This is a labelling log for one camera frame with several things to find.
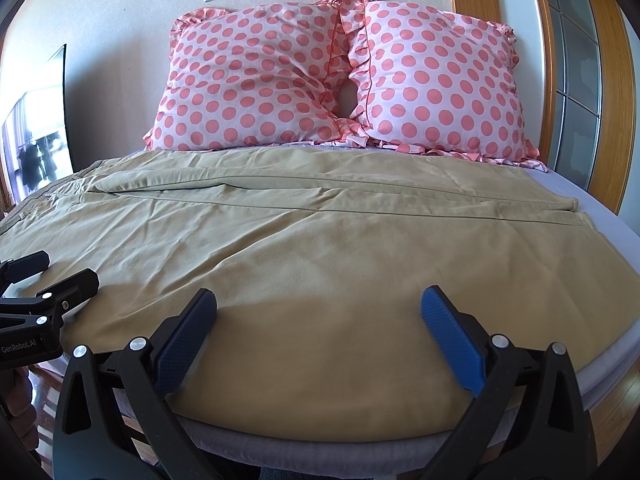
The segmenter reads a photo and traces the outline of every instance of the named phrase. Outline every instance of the blue gripper pad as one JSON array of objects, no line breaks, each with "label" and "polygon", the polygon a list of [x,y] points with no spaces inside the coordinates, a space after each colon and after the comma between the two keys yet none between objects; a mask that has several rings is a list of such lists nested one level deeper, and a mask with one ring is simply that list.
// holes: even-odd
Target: blue gripper pad
[{"label": "blue gripper pad", "polygon": [[154,389],[160,397],[180,387],[204,339],[216,322],[217,313],[215,295],[210,290],[201,288],[185,307],[184,313],[176,319],[177,325],[173,333],[153,362]]},{"label": "blue gripper pad", "polygon": [[458,383],[477,397],[486,380],[482,354],[434,287],[423,292],[420,310]]}]

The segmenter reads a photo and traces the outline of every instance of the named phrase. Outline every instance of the human hand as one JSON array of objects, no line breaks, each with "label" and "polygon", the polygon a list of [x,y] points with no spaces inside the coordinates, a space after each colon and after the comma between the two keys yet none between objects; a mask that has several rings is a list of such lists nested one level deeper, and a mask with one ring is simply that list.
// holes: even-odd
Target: human hand
[{"label": "human hand", "polygon": [[36,409],[31,404],[33,385],[29,380],[29,369],[14,369],[15,386],[7,394],[5,403],[11,415],[11,427],[20,438],[27,451],[38,447],[38,430],[36,429]]}]

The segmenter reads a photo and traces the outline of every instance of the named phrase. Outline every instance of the television screen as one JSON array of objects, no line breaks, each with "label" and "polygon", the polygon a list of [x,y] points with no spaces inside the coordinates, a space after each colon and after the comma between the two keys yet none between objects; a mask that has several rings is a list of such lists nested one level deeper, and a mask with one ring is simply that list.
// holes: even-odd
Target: television screen
[{"label": "television screen", "polygon": [[73,173],[65,127],[66,45],[47,61],[2,125],[2,161],[14,202]]}]

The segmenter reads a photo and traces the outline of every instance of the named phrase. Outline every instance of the tan fabric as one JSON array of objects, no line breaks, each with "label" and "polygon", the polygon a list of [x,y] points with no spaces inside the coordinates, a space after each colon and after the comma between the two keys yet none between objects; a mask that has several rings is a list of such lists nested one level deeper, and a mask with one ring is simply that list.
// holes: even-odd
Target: tan fabric
[{"label": "tan fabric", "polygon": [[[267,436],[371,441],[452,428],[470,396],[420,318],[438,284],[487,332],[581,368],[640,313],[640,281],[575,201],[517,168],[312,148],[108,160],[41,196],[2,257],[46,250],[33,294],[84,267],[66,318],[94,352],[150,335],[205,286],[219,316],[174,410]],[[4,222],[0,223],[0,233]]]}]

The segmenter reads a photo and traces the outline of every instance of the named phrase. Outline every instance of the polka dot pillow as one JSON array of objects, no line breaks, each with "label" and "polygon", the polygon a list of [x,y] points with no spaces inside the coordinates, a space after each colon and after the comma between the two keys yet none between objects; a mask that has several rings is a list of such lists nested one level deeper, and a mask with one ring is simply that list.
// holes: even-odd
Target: polka dot pillow
[{"label": "polka dot pillow", "polygon": [[147,148],[220,150],[340,137],[350,71],[337,4],[187,13],[171,31],[169,80]]},{"label": "polka dot pillow", "polygon": [[521,162],[525,138],[506,25],[418,4],[353,0],[342,9],[361,136],[399,151]]}]

